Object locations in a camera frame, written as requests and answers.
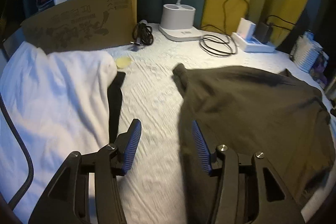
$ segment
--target white blanket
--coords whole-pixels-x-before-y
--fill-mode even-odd
[[[92,153],[108,143],[107,88],[116,73],[107,52],[46,56],[26,42],[5,67],[1,94],[34,165],[33,183],[14,210],[23,223],[71,151]],[[3,115],[0,123],[0,192],[9,202],[28,167]]]

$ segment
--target black charger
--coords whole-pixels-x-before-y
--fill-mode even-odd
[[[253,36],[263,44],[267,44],[273,32],[273,27],[271,24],[266,24],[264,22],[259,22]]]

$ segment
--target cardboard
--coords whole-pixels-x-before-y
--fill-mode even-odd
[[[68,0],[21,23],[27,42],[45,53],[127,45],[137,24],[137,0]]]

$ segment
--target round yellow object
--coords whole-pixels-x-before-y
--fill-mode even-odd
[[[125,69],[132,63],[132,59],[128,56],[119,57],[115,60],[115,64],[117,65],[118,69]]]

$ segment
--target metal bolt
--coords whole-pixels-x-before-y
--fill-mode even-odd
[[[73,151],[73,152],[70,153],[71,158],[76,158],[76,157],[78,157],[78,155],[79,155],[78,151]]]
[[[107,150],[115,150],[117,147],[114,143],[109,143],[107,146],[106,146],[106,149]]]
[[[218,145],[218,150],[219,151],[226,151],[228,149],[228,147],[225,145],[225,144],[221,144],[221,145]]]
[[[263,159],[265,157],[265,154],[263,152],[257,152],[255,156],[259,159]]]

